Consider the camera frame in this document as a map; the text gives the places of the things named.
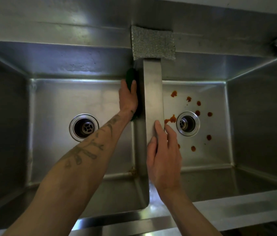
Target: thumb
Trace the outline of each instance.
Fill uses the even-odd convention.
[[[133,80],[131,84],[131,94],[136,94],[136,81]]]
[[[156,137],[152,137],[152,140],[147,146],[147,167],[152,167],[154,164],[155,156],[156,156],[156,147],[157,147],[157,139]]]

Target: hand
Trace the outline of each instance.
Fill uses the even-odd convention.
[[[138,107],[138,97],[136,95],[136,81],[133,80],[131,92],[128,89],[125,79],[121,80],[121,88],[119,89],[120,111],[129,111],[135,113]]]
[[[155,121],[155,129],[158,135],[158,148],[157,139],[153,137],[147,147],[146,163],[149,179],[156,187],[160,198],[162,198],[166,193],[181,189],[182,157],[176,132],[165,124],[165,130],[168,133],[166,134],[158,120]]]

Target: drain strainer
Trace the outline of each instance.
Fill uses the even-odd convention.
[[[184,112],[177,119],[177,129],[185,136],[193,136],[199,131],[199,117],[192,112]]]
[[[94,131],[99,129],[99,125],[92,115],[80,114],[71,121],[69,129],[72,138],[81,142]]]

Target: double basin sink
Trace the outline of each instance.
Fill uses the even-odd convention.
[[[143,112],[122,133],[81,218],[154,203],[146,145],[156,119],[177,132],[193,202],[277,190],[276,58],[177,52],[176,61],[133,63],[126,48],[0,42],[0,229],[82,140],[82,128],[70,126],[77,116],[95,130],[118,112],[120,79],[133,65]]]

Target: sink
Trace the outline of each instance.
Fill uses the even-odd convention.
[[[7,219],[0,220],[0,228],[4,228],[28,206],[51,167],[78,144],[69,129],[71,121],[88,114],[98,128],[118,112],[120,80],[133,66],[133,58],[131,49],[11,42],[0,42],[0,57],[9,62],[5,68],[0,65],[0,218]],[[104,180],[81,217],[148,206],[144,128],[144,114],[125,128]]]
[[[161,67],[164,118],[178,135],[188,196],[276,190],[277,59],[176,53]],[[174,122],[185,112],[198,114],[195,135],[181,134],[183,121]]]
[[[175,62],[135,65],[143,113],[122,133],[81,218],[154,203],[146,145],[156,119],[177,132],[192,201],[277,190],[276,58],[177,52]],[[78,143],[76,117],[101,127],[117,113],[120,80],[132,66],[129,48],[0,42],[0,229]]]

